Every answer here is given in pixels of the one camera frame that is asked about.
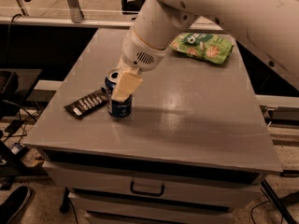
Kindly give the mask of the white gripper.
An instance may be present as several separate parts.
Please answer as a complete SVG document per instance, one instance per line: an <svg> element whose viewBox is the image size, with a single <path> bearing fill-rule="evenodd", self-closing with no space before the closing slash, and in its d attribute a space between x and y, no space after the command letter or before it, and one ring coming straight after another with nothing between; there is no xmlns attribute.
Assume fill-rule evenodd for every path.
<svg viewBox="0 0 299 224"><path fill-rule="evenodd" d="M111 99L124 102L140 86L143 79L138 72L153 70L164 58L169 42L154 42L149 45L135 32L132 26L125 35L117 67L122 70Z"/></svg>

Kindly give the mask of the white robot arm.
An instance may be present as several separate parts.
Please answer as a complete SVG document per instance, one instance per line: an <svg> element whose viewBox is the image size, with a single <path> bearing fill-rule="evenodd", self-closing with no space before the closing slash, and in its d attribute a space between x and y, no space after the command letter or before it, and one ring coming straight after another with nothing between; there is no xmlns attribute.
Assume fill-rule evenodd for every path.
<svg viewBox="0 0 299 224"><path fill-rule="evenodd" d="M123 40L112 98L124 101L154 69L169 44L207 18L299 87L299 2L296 0L146 0Z"/></svg>

